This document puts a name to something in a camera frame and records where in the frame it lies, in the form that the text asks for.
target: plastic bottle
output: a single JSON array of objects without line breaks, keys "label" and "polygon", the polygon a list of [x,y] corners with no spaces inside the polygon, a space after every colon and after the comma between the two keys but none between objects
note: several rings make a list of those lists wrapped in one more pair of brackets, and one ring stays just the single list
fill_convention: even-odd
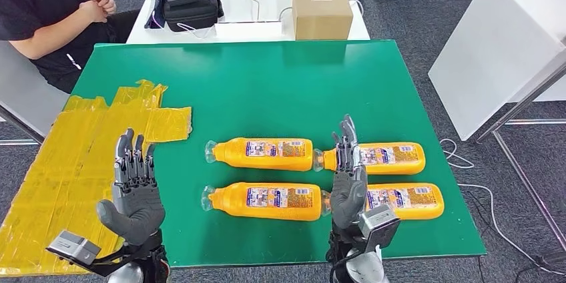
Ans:
[{"label": "plastic bottle", "polygon": [[429,220],[444,211],[438,186],[431,183],[370,184],[366,208],[390,204],[401,220]]},{"label": "plastic bottle", "polygon": [[226,188],[206,186],[205,211],[223,210],[232,216],[315,221],[330,211],[330,194],[312,184],[234,183]]},{"label": "plastic bottle", "polygon": [[226,143],[208,141],[206,161],[226,162],[236,168],[308,171],[312,168],[312,142],[302,138],[234,138]]},{"label": "plastic bottle", "polygon": [[[369,175],[417,174],[425,168],[425,152],[417,143],[360,144],[362,162]],[[336,170],[336,149],[314,150],[314,170]]]}]

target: gray carpet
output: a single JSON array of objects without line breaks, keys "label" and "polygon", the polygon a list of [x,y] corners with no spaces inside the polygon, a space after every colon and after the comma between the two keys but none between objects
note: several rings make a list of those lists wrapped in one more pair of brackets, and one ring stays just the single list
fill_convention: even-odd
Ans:
[{"label": "gray carpet", "polygon": [[[139,8],[143,0],[116,0],[121,11]],[[419,95],[440,138],[457,140],[448,115],[431,85],[427,72],[471,0],[361,0],[364,20],[373,39],[395,39]],[[535,104],[523,117],[564,117],[563,102]],[[566,230],[564,171],[566,127],[505,127],[502,131],[509,147],[523,163],[531,181],[546,200],[558,224]],[[8,123],[0,123],[0,139],[20,136]],[[558,251],[558,245],[544,219],[523,188],[512,167],[493,138],[484,144],[459,142],[458,153],[476,167],[454,170],[460,183],[481,184],[495,195],[498,225],[532,255]],[[37,147],[0,148],[0,218],[21,183]],[[392,282],[514,282],[516,273],[530,263],[504,242],[486,222],[489,195],[477,189],[464,189],[464,197],[482,234],[488,254],[478,258],[399,260],[385,262]],[[327,282],[328,264],[271,266],[253,268],[175,269],[173,282]],[[538,270],[525,272],[520,282],[564,282]],[[101,282],[96,276],[4,278],[0,283],[16,282]]]}]

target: yellow tape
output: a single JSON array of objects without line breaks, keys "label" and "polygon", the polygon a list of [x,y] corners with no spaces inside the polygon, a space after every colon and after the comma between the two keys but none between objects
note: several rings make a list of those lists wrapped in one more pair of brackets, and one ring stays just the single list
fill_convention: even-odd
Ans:
[{"label": "yellow tape", "polygon": [[62,230],[100,246],[100,256],[121,244],[95,213],[96,202],[111,198],[118,137],[131,127],[148,145],[186,139],[191,131],[190,107],[162,109],[167,87],[138,84],[120,87],[110,107],[102,97],[69,98],[0,227],[0,276],[85,273],[45,251]]}]

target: person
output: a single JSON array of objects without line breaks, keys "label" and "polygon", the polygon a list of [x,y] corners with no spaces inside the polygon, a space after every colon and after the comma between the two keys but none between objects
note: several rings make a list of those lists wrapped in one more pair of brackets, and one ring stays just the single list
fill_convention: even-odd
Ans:
[{"label": "person", "polygon": [[96,43],[125,43],[139,11],[114,0],[0,0],[0,40],[71,93]]}]

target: robotic hand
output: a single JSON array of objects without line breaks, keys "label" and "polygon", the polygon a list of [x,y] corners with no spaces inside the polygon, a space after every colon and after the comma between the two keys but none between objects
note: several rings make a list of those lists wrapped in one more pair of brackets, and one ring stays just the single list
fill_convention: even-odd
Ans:
[{"label": "robotic hand", "polygon": [[165,210],[154,177],[154,145],[144,157],[144,137],[137,137],[134,148],[132,140],[133,130],[128,129],[115,148],[113,202],[102,200],[96,205],[102,224],[124,238],[122,247],[96,258],[100,247],[64,230],[47,250],[71,264],[108,276],[108,282],[164,283],[170,267],[160,230]]},{"label": "robotic hand", "polygon": [[112,200],[102,200],[96,205],[100,222],[109,230],[124,238],[131,245],[142,245],[156,233],[165,218],[159,188],[154,176],[154,148],[148,147],[144,160],[142,145],[144,136],[139,135],[132,144],[133,130],[121,135],[116,145]]},{"label": "robotic hand", "polygon": [[399,225],[388,205],[366,209],[368,175],[362,162],[354,122],[340,122],[336,141],[336,173],[330,195],[332,231],[326,260],[332,262],[330,283],[386,283],[380,249],[387,247]]},{"label": "robotic hand", "polygon": [[332,221],[347,229],[359,219],[366,203],[368,174],[360,159],[358,136],[352,118],[346,114],[340,122],[342,137],[332,132],[336,141],[336,173],[330,195]]}]

